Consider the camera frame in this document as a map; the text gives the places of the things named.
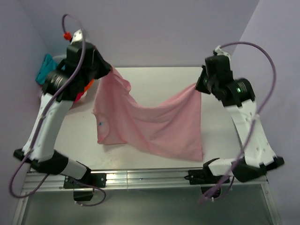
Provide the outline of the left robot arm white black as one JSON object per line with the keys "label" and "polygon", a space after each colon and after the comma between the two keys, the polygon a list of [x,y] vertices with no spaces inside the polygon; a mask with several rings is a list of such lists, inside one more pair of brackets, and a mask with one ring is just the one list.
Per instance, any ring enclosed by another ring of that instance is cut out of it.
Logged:
{"label": "left robot arm white black", "polygon": [[62,155],[54,145],[73,103],[94,80],[106,76],[111,66],[93,44],[83,42],[81,30],[65,34],[65,38],[71,42],[66,58],[46,76],[33,130],[26,144],[14,151],[14,157],[39,173],[72,177],[80,187],[86,187],[91,183],[90,168]]}

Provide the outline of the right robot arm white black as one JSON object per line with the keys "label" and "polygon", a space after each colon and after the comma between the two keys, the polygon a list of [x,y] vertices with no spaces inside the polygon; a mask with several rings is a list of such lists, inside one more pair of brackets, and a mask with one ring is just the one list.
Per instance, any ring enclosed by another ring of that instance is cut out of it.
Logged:
{"label": "right robot arm white black", "polygon": [[273,94],[276,83],[275,65],[260,46],[246,42],[246,45],[260,50],[268,59],[273,78],[271,89],[260,106],[257,106],[255,94],[249,80],[234,79],[230,67],[231,56],[219,45],[213,56],[205,59],[202,72],[196,84],[200,93],[212,94],[230,114],[241,144],[240,154],[236,159],[214,158],[202,167],[203,180],[218,182],[222,176],[230,176],[240,182],[255,180],[277,169],[285,162],[271,148],[260,122],[262,109]]}

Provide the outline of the pink t shirt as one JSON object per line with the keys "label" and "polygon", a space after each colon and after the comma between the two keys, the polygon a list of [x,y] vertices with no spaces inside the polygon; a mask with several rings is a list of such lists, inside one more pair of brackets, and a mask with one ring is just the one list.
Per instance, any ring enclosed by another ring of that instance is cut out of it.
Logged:
{"label": "pink t shirt", "polygon": [[98,144],[129,144],[160,157],[202,161],[202,99],[195,88],[193,83],[158,106],[145,107],[113,67],[100,79],[94,101]]}

